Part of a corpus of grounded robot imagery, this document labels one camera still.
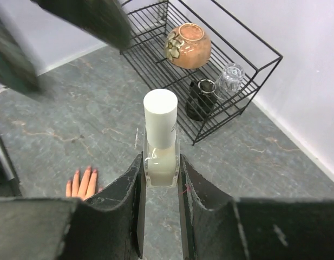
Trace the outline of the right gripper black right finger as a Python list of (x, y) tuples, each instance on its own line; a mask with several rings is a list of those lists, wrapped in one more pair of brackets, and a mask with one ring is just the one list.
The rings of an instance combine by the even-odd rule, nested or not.
[(334, 199), (236, 198), (180, 157), (184, 259), (334, 259)]

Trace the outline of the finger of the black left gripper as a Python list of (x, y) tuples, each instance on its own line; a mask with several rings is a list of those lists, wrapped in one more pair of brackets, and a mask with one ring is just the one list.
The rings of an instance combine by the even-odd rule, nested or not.
[(129, 47), (132, 29), (119, 1), (44, 0), (34, 3), (118, 50)]
[(0, 18), (0, 84), (21, 94), (42, 94), (36, 68)]

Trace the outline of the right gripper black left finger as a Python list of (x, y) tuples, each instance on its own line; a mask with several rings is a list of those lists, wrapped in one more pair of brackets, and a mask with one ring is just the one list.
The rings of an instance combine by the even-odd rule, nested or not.
[(82, 201), (0, 197), (0, 259), (140, 259), (142, 154)]

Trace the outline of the clear nail polish bottle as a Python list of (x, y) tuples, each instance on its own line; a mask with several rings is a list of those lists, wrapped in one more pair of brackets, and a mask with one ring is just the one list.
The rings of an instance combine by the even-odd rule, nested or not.
[(148, 187), (176, 187), (180, 170), (179, 129), (175, 143), (167, 149), (152, 147), (144, 132), (143, 167)]

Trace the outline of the white nail polish cap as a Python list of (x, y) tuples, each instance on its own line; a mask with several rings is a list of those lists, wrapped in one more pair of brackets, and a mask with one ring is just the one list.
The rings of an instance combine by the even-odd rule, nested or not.
[(167, 89), (155, 89), (143, 99), (148, 143), (158, 149), (168, 149), (176, 140), (178, 98)]

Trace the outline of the person's hand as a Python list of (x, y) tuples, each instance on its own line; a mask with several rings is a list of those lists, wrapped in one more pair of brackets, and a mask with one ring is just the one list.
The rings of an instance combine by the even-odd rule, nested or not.
[(97, 185), (98, 174), (99, 171), (91, 166), (88, 166), (83, 174), (80, 170), (76, 170), (74, 176), (67, 181), (66, 197), (85, 201), (101, 192), (103, 188)]

